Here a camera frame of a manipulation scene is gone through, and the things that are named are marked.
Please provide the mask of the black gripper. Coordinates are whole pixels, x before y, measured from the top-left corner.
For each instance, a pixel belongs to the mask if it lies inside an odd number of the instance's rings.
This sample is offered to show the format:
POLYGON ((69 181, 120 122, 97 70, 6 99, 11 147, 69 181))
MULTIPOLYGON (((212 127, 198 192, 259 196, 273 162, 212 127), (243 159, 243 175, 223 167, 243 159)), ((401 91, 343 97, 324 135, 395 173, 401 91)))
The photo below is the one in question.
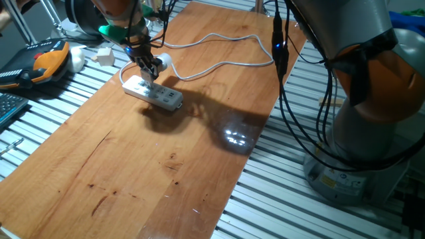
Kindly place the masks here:
POLYGON ((160 66, 160 60, 154 58, 149 44, 126 46, 125 52, 143 71, 149 72, 152 80, 157 79, 159 76, 158 67, 160 66))

